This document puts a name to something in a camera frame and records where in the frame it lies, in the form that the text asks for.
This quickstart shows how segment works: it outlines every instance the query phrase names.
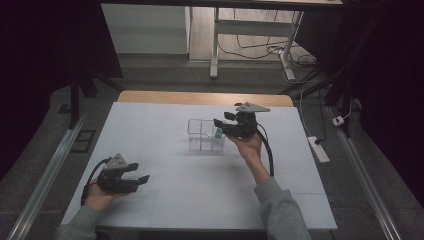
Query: transparent box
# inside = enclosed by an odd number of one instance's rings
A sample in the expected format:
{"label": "transparent box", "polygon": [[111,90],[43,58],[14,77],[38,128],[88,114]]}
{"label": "transparent box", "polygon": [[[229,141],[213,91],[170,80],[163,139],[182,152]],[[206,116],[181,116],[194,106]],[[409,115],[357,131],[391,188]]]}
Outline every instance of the transparent box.
{"label": "transparent box", "polygon": [[213,120],[190,119],[187,126],[190,150],[223,151],[225,134]]}

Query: wall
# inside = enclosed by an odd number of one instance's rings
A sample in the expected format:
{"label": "wall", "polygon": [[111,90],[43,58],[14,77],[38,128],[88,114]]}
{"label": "wall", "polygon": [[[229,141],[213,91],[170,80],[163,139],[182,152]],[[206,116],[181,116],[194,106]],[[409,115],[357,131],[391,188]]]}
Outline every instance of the wall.
{"label": "wall", "polygon": [[102,4],[117,53],[189,52],[189,8]]}

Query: gray floor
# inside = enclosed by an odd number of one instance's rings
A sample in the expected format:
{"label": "gray floor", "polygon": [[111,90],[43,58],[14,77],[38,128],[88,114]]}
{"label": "gray floor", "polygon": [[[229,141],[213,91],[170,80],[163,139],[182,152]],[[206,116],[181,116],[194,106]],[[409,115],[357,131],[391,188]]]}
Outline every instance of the gray floor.
{"label": "gray floor", "polygon": [[[278,61],[275,63],[222,61],[219,65],[218,79],[211,81],[208,76],[208,63],[190,62],[179,57],[160,55],[123,54],[119,57],[124,80],[116,79],[116,81],[127,89],[277,94],[289,86],[281,75],[282,67]],[[302,78],[309,70],[295,69],[295,74],[298,78]],[[296,91],[299,92],[313,84],[314,82],[305,84]],[[67,156],[27,239],[52,238],[54,229],[60,224],[80,181],[109,109],[118,97],[118,93],[109,86],[98,81],[96,85],[99,89],[97,97],[83,99],[83,101],[90,101],[93,106],[82,127],[82,134],[73,144],[72,151]],[[68,88],[60,89],[52,95],[51,107],[43,124],[15,166],[0,182],[0,239],[5,239],[9,234],[67,130],[70,120],[69,100]],[[299,101],[295,101],[295,105],[299,107]],[[332,108],[332,111],[337,112],[337,106]],[[338,225],[338,229],[333,231],[312,230],[313,239],[386,239],[376,214],[353,171],[336,129],[331,124],[331,116],[323,106],[318,93],[303,99],[302,113],[310,132],[320,138],[326,136],[322,145],[331,162],[326,165],[317,162],[316,165]],[[423,209],[384,154],[362,131],[358,122],[359,116],[360,108],[354,105],[350,125],[351,139],[386,203],[402,239],[422,239],[424,236]],[[85,141],[90,136],[93,137],[93,141]],[[139,230],[106,231],[113,239],[139,239],[140,236]],[[156,235],[149,235],[145,231],[142,233],[142,236],[149,236],[148,239],[183,239],[178,234],[158,237],[158,233]]]}

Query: black fabric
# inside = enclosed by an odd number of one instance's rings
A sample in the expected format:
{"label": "black fabric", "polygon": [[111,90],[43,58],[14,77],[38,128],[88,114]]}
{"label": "black fabric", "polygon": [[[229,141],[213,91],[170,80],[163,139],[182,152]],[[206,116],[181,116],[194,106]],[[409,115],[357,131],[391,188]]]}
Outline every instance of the black fabric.
{"label": "black fabric", "polygon": [[421,2],[395,1],[356,64],[354,95],[365,132],[424,206]]}
{"label": "black fabric", "polygon": [[7,0],[0,7],[2,178],[49,109],[87,68],[122,77],[100,3]]}

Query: power strip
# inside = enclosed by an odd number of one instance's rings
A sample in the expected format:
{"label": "power strip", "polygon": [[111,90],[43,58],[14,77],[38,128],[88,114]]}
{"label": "power strip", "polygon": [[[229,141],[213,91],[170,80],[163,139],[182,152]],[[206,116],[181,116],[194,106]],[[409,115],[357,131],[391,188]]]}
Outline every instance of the power strip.
{"label": "power strip", "polygon": [[330,159],[328,158],[328,156],[325,153],[324,149],[322,148],[321,144],[315,143],[316,140],[317,140],[316,137],[308,137],[309,145],[311,146],[312,150],[314,150],[315,156],[318,158],[318,161],[320,163],[329,162]]}

